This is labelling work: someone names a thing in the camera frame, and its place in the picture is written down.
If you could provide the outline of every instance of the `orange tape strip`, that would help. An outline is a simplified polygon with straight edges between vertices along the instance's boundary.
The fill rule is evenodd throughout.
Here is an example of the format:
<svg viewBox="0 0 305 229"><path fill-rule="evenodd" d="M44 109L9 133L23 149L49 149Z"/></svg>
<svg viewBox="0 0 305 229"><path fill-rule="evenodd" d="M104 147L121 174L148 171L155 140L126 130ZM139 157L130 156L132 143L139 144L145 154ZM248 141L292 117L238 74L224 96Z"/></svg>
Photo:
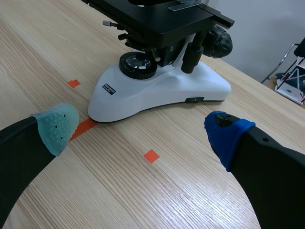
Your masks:
<svg viewBox="0 0 305 229"><path fill-rule="evenodd" d="M78 80L71 80L68 82L68 85L70 85L71 87L76 87L78 85L80 85L81 83L78 82Z"/></svg>
<svg viewBox="0 0 305 229"><path fill-rule="evenodd" d="M70 141L77 138L79 135L82 135L83 133L90 130L91 128L95 127L97 124L98 124L97 122L93 121L90 118L88 118L85 121L79 123L76 131L74 132L74 134L70 138Z"/></svg>
<svg viewBox="0 0 305 229"><path fill-rule="evenodd" d="M148 160L149 163L153 163L159 158L159 155L157 155L157 153L151 149L146 154L144 154L144 157L146 160Z"/></svg>

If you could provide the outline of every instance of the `white microscope base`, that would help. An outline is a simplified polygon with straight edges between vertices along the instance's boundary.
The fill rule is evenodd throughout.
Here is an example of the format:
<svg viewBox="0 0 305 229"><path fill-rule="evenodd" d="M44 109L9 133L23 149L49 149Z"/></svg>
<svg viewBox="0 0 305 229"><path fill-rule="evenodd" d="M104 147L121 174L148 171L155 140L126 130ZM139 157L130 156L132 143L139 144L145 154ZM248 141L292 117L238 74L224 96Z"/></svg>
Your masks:
<svg viewBox="0 0 305 229"><path fill-rule="evenodd" d="M183 73L180 66L158 67L155 76L147 80L127 77L117 63L100 77L88 113L97 122L110 123L188 98L223 101L230 91L230 84L203 62L198 63L192 74Z"/></svg>

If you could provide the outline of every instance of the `orange square sticker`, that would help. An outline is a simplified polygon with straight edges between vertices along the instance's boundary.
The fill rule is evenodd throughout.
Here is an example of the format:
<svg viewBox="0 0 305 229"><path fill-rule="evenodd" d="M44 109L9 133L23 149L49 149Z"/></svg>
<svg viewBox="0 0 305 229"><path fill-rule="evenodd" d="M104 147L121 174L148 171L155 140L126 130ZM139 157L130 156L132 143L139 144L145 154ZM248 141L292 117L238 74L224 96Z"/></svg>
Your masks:
<svg viewBox="0 0 305 229"><path fill-rule="evenodd" d="M149 162L149 163L153 163L155 162L158 158L159 155L157 155L156 152L154 152L154 150L150 150L148 151L146 154L144 154L144 158Z"/></svg>
<svg viewBox="0 0 305 229"><path fill-rule="evenodd" d="M78 80L71 80L68 82L68 85L70 85L71 87L76 87L78 85L80 85L81 83L78 82Z"/></svg>

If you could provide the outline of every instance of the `wood grain surface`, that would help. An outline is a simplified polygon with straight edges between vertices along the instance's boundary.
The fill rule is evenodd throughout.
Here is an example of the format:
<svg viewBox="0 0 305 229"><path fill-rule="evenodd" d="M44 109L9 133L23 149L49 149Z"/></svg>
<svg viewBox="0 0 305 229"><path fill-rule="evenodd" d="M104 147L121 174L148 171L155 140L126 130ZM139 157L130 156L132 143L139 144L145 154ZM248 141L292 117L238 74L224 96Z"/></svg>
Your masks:
<svg viewBox="0 0 305 229"><path fill-rule="evenodd" d="M129 51L105 19L80 0L0 1L0 129L61 102L88 118L101 73ZM220 60L202 61L231 84L225 102L170 105L95 126L30 184L4 228L259 228L203 120L226 111L304 153L305 110ZM71 88L75 79L81 84ZM160 156L153 164L143 157L150 149Z"/></svg>

